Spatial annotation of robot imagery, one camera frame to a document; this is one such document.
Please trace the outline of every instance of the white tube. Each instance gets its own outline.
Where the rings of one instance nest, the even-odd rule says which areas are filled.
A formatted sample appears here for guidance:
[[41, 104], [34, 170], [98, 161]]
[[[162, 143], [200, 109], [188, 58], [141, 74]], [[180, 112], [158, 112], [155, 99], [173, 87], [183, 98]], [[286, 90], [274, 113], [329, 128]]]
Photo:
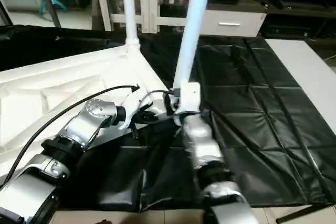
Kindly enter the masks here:
[[135, 4], [134, 0], [124, 0], [124, 9], [126, 16], [126, 45], [138, 46], [139, 39], [137, 35], [137, 25], [135, 23]]
[[182, 82], [189, 82], [206, 4], [207, 0], [189, 1], [187, 21], [175, 72], [174, 88], [179, 88]]

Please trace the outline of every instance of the cabinet drawer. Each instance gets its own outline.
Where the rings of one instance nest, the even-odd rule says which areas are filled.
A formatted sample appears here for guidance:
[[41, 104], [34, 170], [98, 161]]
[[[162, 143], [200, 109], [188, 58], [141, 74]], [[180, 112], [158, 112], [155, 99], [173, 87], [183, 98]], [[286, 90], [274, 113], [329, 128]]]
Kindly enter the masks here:
[[265, 17], [265, 13], [206, 10], [203, 17], [201, 34], [255, 37]]

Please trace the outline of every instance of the black cloth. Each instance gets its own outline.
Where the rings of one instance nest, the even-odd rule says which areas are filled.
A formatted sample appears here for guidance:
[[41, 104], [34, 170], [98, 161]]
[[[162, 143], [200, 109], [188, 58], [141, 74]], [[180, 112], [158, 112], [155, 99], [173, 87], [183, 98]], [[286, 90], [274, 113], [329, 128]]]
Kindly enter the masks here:
[[[117, 33], [3, 28], [0, 48], [11, 57], [2, 70], [119, 46], [124, 39]], [[140, 42], [171, 87], [181, 35], [140, 35]], [[252, 206], [335, 202], [336, 136], [262, 38], [201, 37], [191, 79], [201, 83], [202, 107], [211, 111], [206, 118]], [[176, 130], [166, 121], [139, 130], [144, 146], [126, 135], [87, 151], [62, 206], [135, 212], [201, 207]]]

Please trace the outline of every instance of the white cabinet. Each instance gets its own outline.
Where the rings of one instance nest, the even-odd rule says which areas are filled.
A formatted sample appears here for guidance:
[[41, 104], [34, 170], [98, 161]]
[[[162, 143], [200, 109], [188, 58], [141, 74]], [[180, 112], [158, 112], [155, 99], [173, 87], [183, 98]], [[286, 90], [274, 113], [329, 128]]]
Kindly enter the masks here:
[[[188, 0], [140, 0], [140, 3], [135, 2], [138, 2], [141, 9], [135, 21], [141, 24], [143, 33], [157, 33], [162, 26], [183, 27], [185, 25]], [[111, 23], [125, 22], [125, 16], [113, 13], [107, 0], [100, 0], [100, 5], [106, 30], [111, 30]], [[201, 34], [255, 37], [265, 17], [265, 13], [206, 10]]]
[[265, 13], [206, 10], [201, 34], [255, 37], [266, 17]]

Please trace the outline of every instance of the floor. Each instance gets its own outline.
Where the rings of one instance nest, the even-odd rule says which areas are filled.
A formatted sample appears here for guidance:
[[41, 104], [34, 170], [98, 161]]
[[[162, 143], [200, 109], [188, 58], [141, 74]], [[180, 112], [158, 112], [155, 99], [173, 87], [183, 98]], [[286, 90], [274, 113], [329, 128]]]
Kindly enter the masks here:
[[[275, 224], [276, 218], [304, 207], [254, 208], [259, 224]], [[106, 219], [112, 224], [201, 224], [201, 210], [147, 211], [142, 214], [103, 211], [59, 211], [50, 224], [95, 224]], [[286, 222], [287, 224], [335, 224], [336, 210], [330, 207], [305, 217]]]
[[[9, 12], [14, 25], [54, 27], [51, 15], [38, 12]], [[86, 10], [57, 10], [62, 28], [91, 30], [91, 8]]]

